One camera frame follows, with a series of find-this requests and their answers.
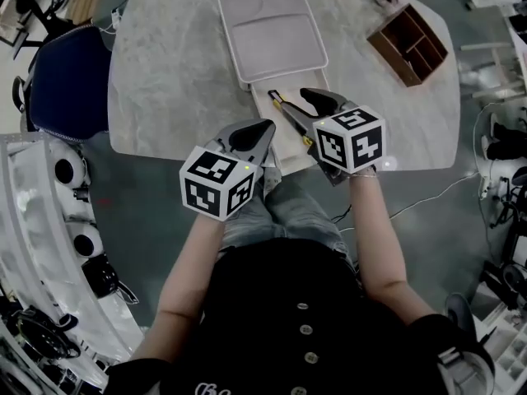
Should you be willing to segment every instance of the cable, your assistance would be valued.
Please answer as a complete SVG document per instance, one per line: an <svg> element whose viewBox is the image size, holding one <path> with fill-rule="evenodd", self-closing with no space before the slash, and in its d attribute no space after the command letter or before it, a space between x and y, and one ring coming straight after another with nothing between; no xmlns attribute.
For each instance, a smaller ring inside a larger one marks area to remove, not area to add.
<svg viewBox="0 0 527 395"><path fill-rule="evenodd" d="M118 6L114 7L112 9L112 12L114 10L117 10L117 9L120 9L128 0L123 0L123 2L121 2L121 4L119 4ZM119 13L119 21L123 18L123 15L121 15ZM100 32L104 32L108 35L117 35L117 30L114 29L114 32L110 32L110 28L114 28L114 22L112 21L106 28L99 28Z"/></svg>
<svg viewBox="0 0 527 395"><path fill-rule="evenodd" d="M334 216L333 218L331 218L331 221L334 223L334 224L337 224L339 221L343 220L346 215L352 210L352 205L350 204L349 207L347 207L347 210L342 214L342 215L337 215L337 216Z"/></svg>
<svg viewBox="0 0 527 395"><path fill-rule="evenodd" d="M451 188L453 188L457 183L461 183L462 181L465 181L465 180L468 180L468 179L471 179L473 176L479 174L479 172L474 172L472 173L471 175L467 175L466 177L462 177L461 179L459 180L456 180L454 181L449 187L447 187L445 190L443 190L441 193L439 193L438 195L436 196L432 196L432 197L427 197L426 199L422 199L420 201L417 201L415 203L412 203L412 205L408 205L407 207L401 209L400 211L397 211L395 212L391 217L390 219L393 220L394 218L396 218L397 216L401 215L403 212L406 212L408 209L412 209L413 207L416 207L417 205L419 205L419 203L423 203L423 202L428 202L428 201L431 201L433 199L437 199L437 198L440 198L441 196L443 196L446 192L448 192ZM349 230L355 230L355 227L348 227L348 228L344 228L343 230L340 230L340 233L343 233L344 231L349 231Z"/></svg>
<svg viewBox="0 0 527 395"><path fill-rule="evenodd" d="M476 170L478 170L479 172L479 175L481 175L482 177L483 174L481 174L481 169L479 168L479 164L478 164L478 156L476 155L476 127L478 126L478 123L479 123L479 118L481 117L481 114L483 114L483 111L485 111L488 107L490 107L491 105L501 105L500 103L497 103L497 102L490 102L488 103L487 105L485 105L481 111L478 113L478 116L476 117L476 121L474 122L474 126L472 128L472 153L474 155L474 163L476 164ZM490 178L491 176L491 172L492 172L492 162L488 168L488 177Z"/></svg>
<svg viewBox="0 0 527 395"><path fill-rule="evenodd" d="M416 207L419 203L423 203L423 202L427 202L427 201L431 201L433 199L437 199L439 197L441 197L443 194L445 194L446 192L448 192L448 190L450 190L453 186L455 186L457 183L461 183L462 181L466 180L466 179L471 179L474 175L476 174L479 174L480 177L481 177L481 181L480 181L480 184L479 184L479 187L481 189L481 183L483 181L483 174L481 174L481 170L479 168L479 164L478 164L478 156L476 154L476 127L478 126L478 122L479 122L479 118L481 117L481 114L483 114L483 112L488 108L490 107L491 105L501 105L501 103L496 103L496 102L491 102L487 105L485 105L481 111L478 113L478 116L476 117L476 121L474 122L474 126L473 126L473 129L472 129L472 150L473 150L473 157L474 157L474 163L476 165L476 172L474 172L473 174L467 176L467 177L463 177L462 179L459 179L455 182L453 182L449 187L447 187L445 190L443 190L441 193L439 193L437 196L434 196L434 197L428 197L426 199L422 199L418 202L415 202L413 203L412 205L409 205L407 207L405 207L404 209L401 209L400 211L396 212L395 214L393 214L391 217L390 217L390 220L393 220L396 216L399 216L401 215L403 212L407 211L408 209L411 209L413 207ZM489 165L489 168L488 168L488 178L489 180L492 178L492 166L494 164L494 160L491 162L491 164ZM485 240L487 241L487 246L488 246L488 254L490 255L490 257L492 259L495 259L494 258L494 255L492 254L492 245L491 245L491 242L490 242L490 239L488 238L488 225L487 225L487 220L485 220L485 215L483 214L483 208L482 208L482 205L481 205L481 198L480 198L480 195L478 195L478 207L479 207L479 212L481 214L481 219L483 221L483 225L485 227ZM349 230L355 230L355 227L348 227L348 228L344 228L343 230L340 230L339 232L342 234L344 231L349 231Z"/></svg>

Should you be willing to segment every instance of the wrist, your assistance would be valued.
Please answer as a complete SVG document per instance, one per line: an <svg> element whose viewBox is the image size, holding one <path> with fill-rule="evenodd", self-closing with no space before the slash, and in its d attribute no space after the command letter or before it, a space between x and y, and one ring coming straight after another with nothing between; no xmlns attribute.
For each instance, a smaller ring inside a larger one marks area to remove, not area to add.
<svg viewBox="0 0 527 395"><path fill-rule="evenodd" d="M375 166L370 165L366 167L365 169L358 170L353 174L350 174L350 180L354 179L356 177L362 177L362 178L368 178L368 179L376 179L377 178L377 170Z"/></svg>
<svg viewBox="0 0 527 395"><path fill-rule="evenodd" d="M225 222L221 222L210 216L198 214L194 220L193 228L199 229L202 235L223 234Z"/></svg>
<svg viewBox="0 0 527 395"><path fill-rule="evenodd" d="M379 180L375 171L369 171L363 169L358 171L356 174L352 174L349 177L349 187L354 195L363 194L368 192L368 189L379 185Z"/></svg>

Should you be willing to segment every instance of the white tray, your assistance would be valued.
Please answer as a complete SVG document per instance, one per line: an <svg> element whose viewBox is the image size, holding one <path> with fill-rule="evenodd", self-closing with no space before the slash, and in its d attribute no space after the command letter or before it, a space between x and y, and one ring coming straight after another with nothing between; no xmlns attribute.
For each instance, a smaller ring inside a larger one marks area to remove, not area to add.
<svg viewBox="0 0 527 395"><path fill-rule="evenodd" d="M238 78L245 84L325 67L307 0L218 0Z"/></svg>

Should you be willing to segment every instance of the black device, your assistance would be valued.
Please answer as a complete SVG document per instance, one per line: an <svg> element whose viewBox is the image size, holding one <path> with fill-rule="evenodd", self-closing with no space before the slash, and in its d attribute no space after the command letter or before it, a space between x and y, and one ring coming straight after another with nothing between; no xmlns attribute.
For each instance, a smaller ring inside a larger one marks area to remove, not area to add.
<svg viewBox="0 0 527 395"><path fill-rule="evenodd" d="M110 265L105 254L88 259L82 265L82 271L98 299L117 293L127 304L139 303L139 299L132 290L119 280L117 272Z"/></svg>
<svg viewBox="0 0 527 395"><path fill-rule="evenodd" d="M81 350L70 341L65 332L78 324L71 314L62 316L56 324L47 314L30 306L14 313L8 322L14 322L20 334L41 356L52 360L76 358Z"/></svg>

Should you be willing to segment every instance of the gray floor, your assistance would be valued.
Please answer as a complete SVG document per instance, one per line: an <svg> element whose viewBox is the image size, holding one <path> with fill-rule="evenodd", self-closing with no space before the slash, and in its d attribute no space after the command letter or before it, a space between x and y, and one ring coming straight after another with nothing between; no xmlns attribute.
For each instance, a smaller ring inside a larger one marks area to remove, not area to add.
<svg viewBox="0 0 527 395"><path fill-rule="evenodd" d="M496 8L468 12L464 7L466 0L421 1L443 16L456 48L462 44L507 40ZM105 7L121 2L104 0ZM456 57L470 65L490 58L484 53L457 53ZM381 175L391 213L435 196L475 171L472 132L480 106L466 98L461 104L458 153L452 168ZM121 280L141 299L141 304L133 307L136 320L140 325L149 325L163 281L194 218L180 203L181 164L116 154L107 135L95 137L86 148L92 169L91 191L97 223L108 256ZM296 180L308 189L329 216L342 213L348 205L347 189L331 188L317 169L287 179ZM439 310L450 292L472 296L483 261L491 257L478 207L478 186L479 177L473 177L454 186L441 198L422 203L393 220L411 284ZM487 218L492 209L492 203L484 201ZM352 223L347 218L339 225L345 228ZM506 227L501 227L489 235L495 258L501 251L506 231ZM354 232L344 233L344 238L354 251Z"/></svg>

